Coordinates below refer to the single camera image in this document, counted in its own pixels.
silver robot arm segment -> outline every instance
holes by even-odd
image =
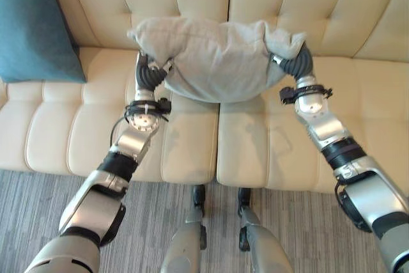
[[[304,45],[295,59],[272,55],[272,61],[296,80],[295,89],[280,91],[282,103],[295,104],[299,122],[334,170],[339,205],[358,229],[374,233],[388,272],[409,273],[406,196],[330,112],[332,90],[317,84],[308,48]]]
[[[98,272],[100,247],[114,239],[125,215],[121,199],[132,174],[146,155],[160,119],[171,112],[169,101],[155,101],[154,96],[170,66],[166,65],[166,71],[149,60],[138,53],[135,100],[125,113],[128,128],[65,208],[59,236],[43,247],[26,273]]]

teal pillow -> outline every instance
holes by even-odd
[[[0,77],[86,81],[56,0],[0,0]]]

gray cushion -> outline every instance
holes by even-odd
[[[86,81],[56,0],[0,0],[0,77]]]

striped carpet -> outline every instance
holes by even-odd
[[[0,272],[23,272],[57,233],[59,217],[84,179],[0,171]],[[190,187],[132,183],[118,236],[102,248],[100,272],[158,272],[173,233],[190,207]],[[238,250],[237,188],[206,186],[208,248],[201,272],[251,272]],[[295,272],[385,272],[372,235],[354,228],[333,195],[252,191],[265,227],[281,241]]]

tufted sofa back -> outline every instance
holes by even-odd
[[[136,49],[127,29],[153,16],[267,20],[306,31],[317,55],[409,61],[409,0],[59,0],[80,46]]]

